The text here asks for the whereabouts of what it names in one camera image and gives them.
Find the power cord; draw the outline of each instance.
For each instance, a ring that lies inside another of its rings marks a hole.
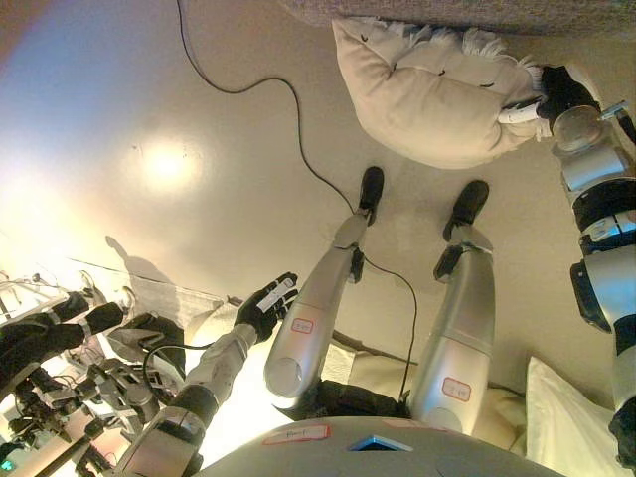
[[[263,84],[265,82],[269,82],[269,81],[281,82],[284,85],[286,85],[287,88],[289,88],[289,90],[291,91],[291,94],[293,95],[294,101],[296,103],[296,125],[297,125],[297,132],[298,132],[298,149],[300,150],[300,157],[302,158],[302,162],[305,164],[305,166],[307,167],[309,172],[316,179],[318,179],[322,183],[324,183],[327,186],[329,186],[336,194],[338,194],[342,198],[343,201],[345,201],[345,203],[347,204],[347,207],[349,208],[349,211],[353,214],[355,212],[354,208],[351,205],[351,203],[349,202],[349,200],[347,199],[347,197],[345,196],[345,194],[334,183],[332,183],[327,178],[325,178],[320,173],[318,173],[313,168],[313,166],[309,163],[309,161],[307,160],[307,155],[305,153],[303,135],[302,135],[302,114],[301,114],[301,108],[300,108],[300,96],[298,95],[298,92],[296,91],[296,88],[291,83],[291,81],[289,81],[288,79],[285,79],[283,77],[276,77],[276,76],[265,77],[265,78],[259,79],[258,81],[254,82],[254,83],[252,83],[252,84],[250,84],[250,85],[248,85],[246,87],[237,88],[237,89],[230,89],[230,88],[222,87],[222,86],[219,86],[218,84],[216,84],[214,81],[212,81],[208,77],[208,75],[206,75],[206,73],[203,71],[201,66],[197,63],[197,61],[195,59],[195,55],[191,51],[192,48],[189,46],[190,41],[189,41],[189,36],[187,34],[187,31],[186,31],[187,29],[186,29],[186,25],[185,25],[185,21],[184,21],[185,15],[184,15],[182,2],[183,2],[183,0],[177,0],[177,9],[179,11],[179,33],[181,35],[181,43],[183,45],[184,53],[186,54],[186,57],[188,58],[188,61],[190,62],[190,65],[192,65],[192,68],[195,70],[197,75],[207,85],[209,85],[212,88],[214,88],[215,90],[217,90],[219,92],[223,92],[225,94],[243,94],[244,92],[248,92],[248,91],[254,89],[255,87],[260,86],[261,84]],[[373,263],[372,261],[370,261],[366,257],[365,257],[365,261],[370,266],[372,266],[373,268],[376,268],[379,271],[382,271],[384,273],[388,273],[390,275],[393,275],[393,276],[399,278],[408,287],[408,289],[410,290],[410,293],[412,294],[412,297],[413,297],[414,314],[413,314],[413,320],[412,320],[410,345],[408,347],[408,356],[406,358],[406,367],[404,369],[404,377],[402,379],[401,388],[399,390],[399,398],[401,398],[402,394],[404,392],[404,387],[406,385],[406,378],[408,376],[408,367],[409,367],[409,364],[410,364],[410,359],[411,359],[411,354],[412,354],[412,349],[413,349],[413,343],[415,342],[415,325],[416,325],[416,322],[417,322],[417,296],[415,295],[415,291],[413,290],[413,287],[410,284],[410,282],[406,278],[404,278],[402,275],[400,275],[397,272],[394,272],[394,271],[388,270],[386,268],[383,268],[383,267],[381,267],[379,265],[376,265],[375,263]],[[144,360],[144,365],[145,365],[145,363],[147,363],[148,356],[150,356],[150,354],[146,355],[146,359]],[[144,381],[146,381],[146,380],[147,380],[147,377],[146,377],[146,374],[145,374],[145,371],[144,371]]]
[[[141,365],[141,378],[143,379],[144,384],[148,387],[152,395],[155,396],[159,402],[161,402],[164,405],[169,405],[170,402],[167,399],[165,399],[163,396],[161,396],[159,392],[157,392],[157,390],[155,390],[150,384],[150,379],[148,378],[148,361],[150,361],[150,358],[152,358],[153,355],[157,353],[158,351],[165,350],[167,348],[178,349],[178,350],[204,351],[210,348],[212,345],[214,345],[214,342],[204,346],[191,346],[191,345],[181,345],[181,344],[155,346],[150,351],[148,351],[148,353],[143,359],[143,364]]]

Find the black robot glove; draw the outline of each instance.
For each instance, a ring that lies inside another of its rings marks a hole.
[[[550,122],[550,130],[559,116],[575,106],[592,106],[600,112],[598,102],[584,85],[572,79],[565,67],[545,67],[541,81],[548,99],[537,108],[537,114]]]
[[[297,280],[298,276],[288,271],[256,291],[238,310],[235,326],[251,325],[256,330],[256,343],[269,339],[276,322],[285,317],[298,294]]]

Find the label sticker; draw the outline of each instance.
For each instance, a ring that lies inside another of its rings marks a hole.
[[[466,383],[462,383],[461,381],[453,380],[452,378],[445,378],[441,390],[445,395],[451,398],[461,400],[462,402],[470,401],[470,386]]]
[[[303,320],[302,318],[296,318],[291,324],[291,331],[310,335],[314,329],[313,321]]]
[[[262,445],[286,444],[289,442],[307,442],[309,440],[322,440],[331,436],[331,428],[328,425],[310,425],[307,427],[296,427],[288,430],[274,432],[265,440]]]
[[[285,296],[285,293],[293,288],[293,286],[294,282],[291,280],[291,278],[285,278],[284,280],[282,280],[281,283],[278,284],[278,286],[276,286],[276,288],[270,291],[267,296],[260,300],[256,306],[260,308],[260,311],[264,313],[269,308],[271,308],[274,303],[276,303],[280,298]]]
[[[410,419],[383,419],[383,423],[399,429],[426,429],[428,427],[423,422]]]

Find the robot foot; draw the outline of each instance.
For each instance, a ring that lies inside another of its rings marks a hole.
[[[382,197],[382,190],[385,185],[385,173],[379,167],[370,167],[365,171],[360,186],[359,209],[369,211],[369,226],[376,221],[378,203]]]
[[[484,181],[472,181],[464,187],[453,206],[453,213],[444,227],[443,236],[446,241],[450,241],[453,227],[472,225],[475,222],[486,204],[488,192],[488,184]]]

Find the white pillow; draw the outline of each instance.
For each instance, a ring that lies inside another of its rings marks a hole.
[[[565,476],[633,477],[615,460],[613,412],[585,398],[537,358],[528,366],[526,457]]]
[[[490,162],[534,137],[535,120],[500,124],[501,109],[540,95],[540,70],[502,55],[501,39],[370,18],[333,21],[338,64],[362,127],[430,166]]]

